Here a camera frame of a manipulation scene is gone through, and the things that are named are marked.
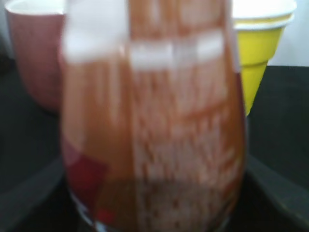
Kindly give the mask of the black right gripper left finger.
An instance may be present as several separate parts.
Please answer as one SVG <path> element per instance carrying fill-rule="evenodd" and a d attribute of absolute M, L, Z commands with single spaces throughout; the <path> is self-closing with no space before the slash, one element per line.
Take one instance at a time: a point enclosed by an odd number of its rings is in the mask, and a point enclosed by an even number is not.
<path fill-rule="evenodd" d="M 0 195 L 0 230 L 7 232 L 21 222 L 56 188 L 64 175 L 61 158 L 33 177 Z"/>

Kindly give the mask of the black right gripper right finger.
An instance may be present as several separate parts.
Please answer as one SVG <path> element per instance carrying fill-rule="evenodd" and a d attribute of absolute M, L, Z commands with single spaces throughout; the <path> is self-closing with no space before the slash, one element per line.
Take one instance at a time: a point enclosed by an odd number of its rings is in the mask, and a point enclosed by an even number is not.
<path fill-rule="evenodd" d="M 226 232 L 307 232 L 309 192 L 249 155 L 237 207 Z"/>

